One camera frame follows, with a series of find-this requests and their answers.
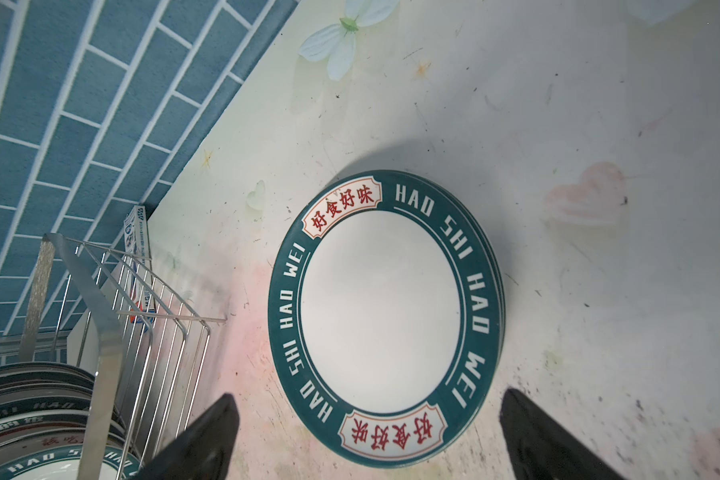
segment white plate center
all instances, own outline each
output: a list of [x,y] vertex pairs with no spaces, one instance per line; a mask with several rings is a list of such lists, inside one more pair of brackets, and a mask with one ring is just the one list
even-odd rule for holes
[[454,357],[461,308],[451,266],[423,226],[381,210],[350,216],[304,276],[304,340],[328,387],[376,413],[432,393]]

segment metal rack frame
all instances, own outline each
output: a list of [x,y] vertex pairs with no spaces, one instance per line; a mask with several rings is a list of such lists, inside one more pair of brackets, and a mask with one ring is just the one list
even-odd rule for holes
[[[96,380],[77,478],[98,478],[113,408],[121,413],[126,424],[117,472],[121,478],[128,452],[140,452],[143,465],[186,428],[210,341],[211,328],[207,322],[224,320],[199,316],[154,274],[148,258],[46,234],[40,245],[18,348],[20,362],[32,361],[38,349],[38,328],[56,256],[68,272],[62,305],[66,304],[70,285],[74,285],[87,307],[77,366],[91,320],[98,332]],[[85,260],[95,263],[94,272],[86,268]],[[52,357],[58,339],[63,336],[60,331],[63,314],[61,309],[50,341]],[[195,324],[199,329],[192,329]],[[194,354],[187,355],[192,351],[192,343]],[[182,388],[179,408],[176,393]],[[175,431],[168,428],[172,422]]]

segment white petal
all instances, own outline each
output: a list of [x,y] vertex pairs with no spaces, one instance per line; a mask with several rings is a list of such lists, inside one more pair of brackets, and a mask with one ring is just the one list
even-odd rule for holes
[[323,30],[311,34],[302,43],[298,54],[310,62],[320,62],[333,52],[333,49],[342,40],[342,33],[344,32],[346,32],[346,29],[340,24],[325,27]]
[[334,82],[341,80],[349,71],[353,60],[355,60],[355,34],[347,32],[328,59],[328,78]]
[[368,2],[370,2],[370,0],[346,0],[344,4],[344,16],[355,20]]
[[360,11],[356,22],[359,27],[367,27],[388,17],[398,6],[399,0],[370,0]]

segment blue brick wall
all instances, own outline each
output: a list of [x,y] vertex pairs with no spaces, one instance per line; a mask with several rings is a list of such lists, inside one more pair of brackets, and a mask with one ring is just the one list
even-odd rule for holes
[[[0,335],[18,334],[46,232],[122,249],[296,0],[0,0]],[[85,312],[51,271],[41,328]]]

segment pink patch on table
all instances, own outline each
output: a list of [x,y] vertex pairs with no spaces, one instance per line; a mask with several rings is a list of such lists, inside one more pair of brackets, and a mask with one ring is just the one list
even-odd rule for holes
[[614,225],[626,208],[626,181],[611,162],[589,166],[575,185],[560,185],[544,198],[556,220],[576,225]]
[[720,480],[720,427],[693,436],[690,460],[701,480]]

